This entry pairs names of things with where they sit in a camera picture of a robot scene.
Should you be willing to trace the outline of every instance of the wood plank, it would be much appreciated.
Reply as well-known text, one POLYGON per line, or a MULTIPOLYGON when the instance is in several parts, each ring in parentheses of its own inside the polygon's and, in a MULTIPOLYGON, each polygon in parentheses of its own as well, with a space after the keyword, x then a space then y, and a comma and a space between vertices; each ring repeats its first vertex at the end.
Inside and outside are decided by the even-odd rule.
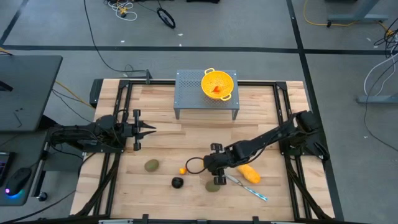
MULTIPOLYGON (((119 80, 104 80, 95 118, 112 114, 119 80)), ((292 112, 308 109, 302 82, 287 82, 292 112)), ((157 132, 141 141, 142 150, 134 152, 128 139, 121 157, 113 201, 113 218, 140 218, 148 213, 159 219, 207 220, 293 220, 287 174, 279 145, 272 144, 251 165, 260 173, 258 184, 246 181, 236 169, 226 172, 242 180, 269 198, 263 202, 242 187, 228 181, 219 192, 209 193, 205 184, 213 177, 208 172, 184 175, 184 186, 174 189, 173 177, 191 157, 210 153, 214 142, 227 145, 251 139, 278 125, 271 87, 240 86, 240 107, 236 121, 226 110, 181 110, 175 119, 173 85, 134 85, 131 111, 141 110, 141 119, 157 127, 157 132), (158 159, 160 168, 148 173, 144 164, 158 159)), ((79 211, 98 185, 103 155, 95 155, 81 170, 71 213, 79 211)), ((322 163, 316 157, 303 157, 307 187, 325 212, 333 216, 331 200, 322 163)), ((191 170, 201 170, 201 161, 192 162, 191 170)))

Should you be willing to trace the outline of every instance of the yellow cable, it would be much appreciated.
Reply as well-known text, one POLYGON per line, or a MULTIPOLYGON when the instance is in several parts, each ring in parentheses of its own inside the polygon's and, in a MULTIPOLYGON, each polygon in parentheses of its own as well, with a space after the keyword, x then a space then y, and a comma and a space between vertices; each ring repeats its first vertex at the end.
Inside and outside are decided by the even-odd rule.
POLYGON ((4 49, 4 48, 2 48, 2 47, 0 47, 0 52, 7 53, 7 54, 11 54, 10 52, 8 52, 6 49, 4 49))
POLYGON ((76 97, 76 99, 78 99, 80 102, 82 102, 83 104, 85 104, 85 105, 87 105, 87 106, 89 106, 89 107, 91 107, 91 108, 94 109, 93 106, 91 106, 90 104, 88 104, 87 102, 85 102, 84 100, 82 100, 79 96, 77 96, 76 94, 74 94, 74 93, 73 93, 68 87, 66 87, 64 84, 62 84, 62 83, 60 83, 60 82, 58 82, 58 81, 55 81, 55 83, 58 84, 58 85, 60 85, 62 88, 66 89, 66 91, 68 91, 70 94, 72 94, 74 97, 76 97))
POLYGON ((384 28, 384 30, 386 30, 387 36, 390 36, 390 35, 392 35, 392 34, 394 33, 394 31, 388 29, 388 27, 386 27, 383 23, 381 23, 381 22, 379 22, 379 21, 378 21, 377 23, 379 23, 380 26, 382 26, 382 27, 384 28))
MULTIPOLYGON (((304 19, 305 19, 305 22, 307 22, 307 23, 309 23, 309 24, 311 24, 311 25, 315 25, 315 26, 327 26, 328 24, 317 24, 317 23, 314 23, 314 22, 311 22, 311 21, 309 21, 308 19, 307 19, 307 16, 305 15, 306 14, 306 8, 307 8, 307 3, 308 3, 308 0, 305 0, 305 3, 304 3, 304 10, 303 10, 303 14, 304 14, 304 19)), ((351 26, 351 25, 353 25, 353 24, 355 24, 356 23, 356 21, 354 21, 354 22, 352 22, 352 23, 349 23, 349 24, 334 24, 334 23, 332 23, 331 25, 332 26, 343 26, 343 27, 347 27, 347 26, 351 26)))

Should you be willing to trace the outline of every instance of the gray floor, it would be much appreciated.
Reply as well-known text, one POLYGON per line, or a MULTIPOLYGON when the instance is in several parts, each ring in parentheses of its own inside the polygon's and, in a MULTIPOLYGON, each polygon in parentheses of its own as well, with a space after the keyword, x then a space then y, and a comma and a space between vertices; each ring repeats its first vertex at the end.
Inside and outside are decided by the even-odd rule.
MULTIPOLYGON (((0 34, 11 21, 19 4, 14 0, 0 1, 0 34)), ((285 1, 221 0, 220 4, 183 0, 163 2, 175 18, 177 28, 171 30, 147 9, 134 5, 135 22, 117 19, 102 1, 87 0, 88 12, 98 45, 103 46, 206 46, 206 47, 281 47, 296 48, 294 33, 285 1)), ((155 2, 143 3, 155 9, 155 2)), ((373 41, 382 37, 378 24, 356 24, 351 27, 317 27, 302 17, 304 0, 293 0, 298 26, 306 49, 373 50, 373 41)), ((307 16, 311 21, 324 22, 332 12, 347 12, 355 3, 309 0, 307 16)), ((374 13, 396 16, 398 3, 381 1, 374 13)), ((80 45, 92 46, 82 1, 29 0, 5 45, 80 45)), ((94 51, 23 51, 17 55, 62 55, 57 80, 88 100, 94 78, 120 77, 108 69, 94 51)), ((149 69, 156 78, 174 78, 177 69, 234 69, 240 79, 304 80, 298 54, 253 52, 102 52, 114 68, 131 64, 136 69, 149 69)), ((313 85, 328 140, 335 177, 345 219, 365 223, 395 223, 398 206, 398 152, 373 139, 363 124, 364 107, 355 103, 363 94, 363 80, 384 56, 375 55, 307 55, 313 85)), ((383 93, 395 93, 398 77, 386 83, 383 93)), ((66 93, 58 85, 55 89, 66 93)), ((67 101, 77 112, 92 119, 94 111, 84 105, 67 101)), ((396 106, 368 108, 368 125, 375 135, 398 146, 396 106)), ((85 124, 55 96, 51 96, 45 114, 60 124, 85 124)), ((49 172, 45 190, 47 202, 29 199, 17 209, 0 207, 0 222, 36 211, 54 203, 76 186, 75 158, 54 156, 47 166, 64 166, 65 172, 49 172)), ((66 217, 72 197, 38 217, 66 217)))

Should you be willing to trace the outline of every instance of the yellow colander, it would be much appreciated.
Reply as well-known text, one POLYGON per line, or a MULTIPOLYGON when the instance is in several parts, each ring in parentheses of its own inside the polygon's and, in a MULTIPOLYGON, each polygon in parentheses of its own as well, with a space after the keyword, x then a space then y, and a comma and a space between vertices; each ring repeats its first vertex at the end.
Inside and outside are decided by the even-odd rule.
POLYGON ((227 101, 232 97, 234 81, 227 73, 209 68, 201 79, 201 89, 211 99, 227 101))

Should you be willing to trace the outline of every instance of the white cable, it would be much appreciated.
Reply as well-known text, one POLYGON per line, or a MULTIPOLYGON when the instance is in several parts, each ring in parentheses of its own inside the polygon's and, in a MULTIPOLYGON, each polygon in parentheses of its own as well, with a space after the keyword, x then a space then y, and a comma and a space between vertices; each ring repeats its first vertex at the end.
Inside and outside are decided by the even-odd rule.
MULTIPOLYGON (((390 53, 390 54, 392 54, 392 52, 395 51, 396 47, 397 47, 397 45, 395 45, 395 46, 391 49, 391 53, 390 53)), ((396 72, 396 61, 395 61, 394 59, 392 59, 392 63, 394 64, 394 70, 393 70, 392 73, 381 83, 380 90, 379 90, 379 92, 376 94, 376 96, 377 96, 378 94, 380 94, 381 91, 383 90, 383 88, 384 88, 384 83, 396 72)))
MULTIPOLYGON (((131 2, 128 2, 127 4, 124 3, 120 3, 120 5, 123 5, 126 9, 132 9, 134 7, 134 5, 131 2)), ((137 13, 135 12, 125 12, 125 14, 129 14, 132 13, 134 15, 136 15, 136 17, 134 19, 125 19, 122 18, 121 16, 118 15, 118 13, 120 12, 120 9, 118 7, 117 3, 111 4, 110 2, 108 2, 108 5, 112 8, 112 10, 115 12, 116 17, 118 17, 119 19, 125 20, 125 21, 135 21, 138 18, 137 13)))
MULTIPOLYGON (((395 50, 396 47, 397 47, 397 44, 395 44, 395 46, 393 46, 393 48, 391 49, 391 53, 395 50)), ((387 60, 385 60, 385 61, 379 63, 378 65, 376 65, 375 67, 373 67, 373 68, 369 71, 369 73, 368 73, 368 75, 366 75, 365 81, 364 81, 364 83, 363 83, 363 90, 364 90, 366 96, 368 95, 368 93, 367 93, 367 91, 366 91, 366 82, 367 82, 367 80, 368 80, 370 74, 373 72, 373 70, 374 70, 375 68, 377 68, 378 66, 380 66, 380 65, 382 65, 382 64, 384 64, 384 63, 386 63, 386 62, 388 62, 388 61, 390 61, 390 60, 392 60, 392 63, 395 63, 394 58, 395 58, 397 55, 398 55, 398 53, 395 54, 395 55, 392 55, 390 58, 388 58, 387 60)), ((376 96, 377 96, 378 94, 380 94, 380 92, 383 90, 384 83, 385 83, 395 72, 396 72, 396 66, 395 66, 395 64, 394 64, 394 70, 393 70, 392 73, 383 81, 383 83, 382 83, 382 85, 381 85, 381 89, 380 89, 380 91, 376 94, 376 96)))

